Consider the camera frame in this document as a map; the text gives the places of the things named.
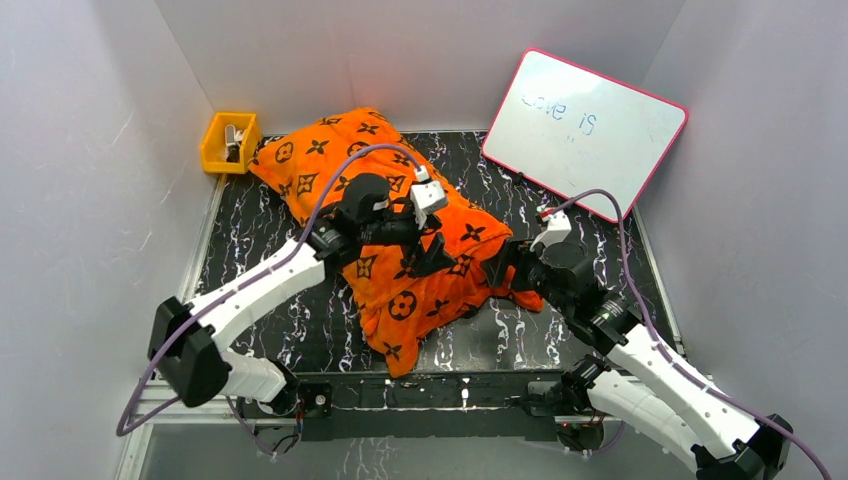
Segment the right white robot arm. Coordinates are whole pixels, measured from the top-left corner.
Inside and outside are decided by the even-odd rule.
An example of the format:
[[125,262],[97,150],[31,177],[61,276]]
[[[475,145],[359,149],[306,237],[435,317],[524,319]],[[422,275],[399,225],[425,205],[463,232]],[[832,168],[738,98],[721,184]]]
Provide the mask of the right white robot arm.
[[481,265],[491,286],[539,294],[597,353],[532,398],[577,414],[611,414],[698,479],[773,479],[783,469],[790,425],[776,414],[757,420],[709,394],[708,379],[653,339],[636,308],[597,280],[580,245],[509,240]]

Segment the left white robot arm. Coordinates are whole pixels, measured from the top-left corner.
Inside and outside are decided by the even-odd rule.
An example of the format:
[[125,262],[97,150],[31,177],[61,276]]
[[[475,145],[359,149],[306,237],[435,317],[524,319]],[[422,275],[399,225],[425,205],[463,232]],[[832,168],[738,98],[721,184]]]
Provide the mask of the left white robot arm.
[[278,361],[231,351],[257,320],[331,274],[354,265],[366,246],[397,246],[412,277],[454,265],[436,213],[448,204],[440,182],[419,170],[406,196],[389,197],[376,174],[359,174],[339,201],[316,203],[298,237],[243,275],[186,303],[171,297],[156,310],[151,363],[188,408],[217,396],[242,397],[275,416],[298,406],[299,381]]

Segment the orange patterned pillowcase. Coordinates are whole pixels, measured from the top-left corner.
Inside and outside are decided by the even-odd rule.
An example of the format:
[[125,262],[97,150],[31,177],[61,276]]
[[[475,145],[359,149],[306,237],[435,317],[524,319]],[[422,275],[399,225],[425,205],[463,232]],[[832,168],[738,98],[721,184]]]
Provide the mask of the orange patterned pillowcase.
[[429,169],[447,203],[427,224],[410,199],[429,162],[376,109],[324,117],[261,147],[249,170],[305,227],[350,238],[341,273],[353,290],[367,344],[393,377],[415,366],[421,341],[490,298],[540,311],[542,297],[488,284],[482,264],[511,229]]

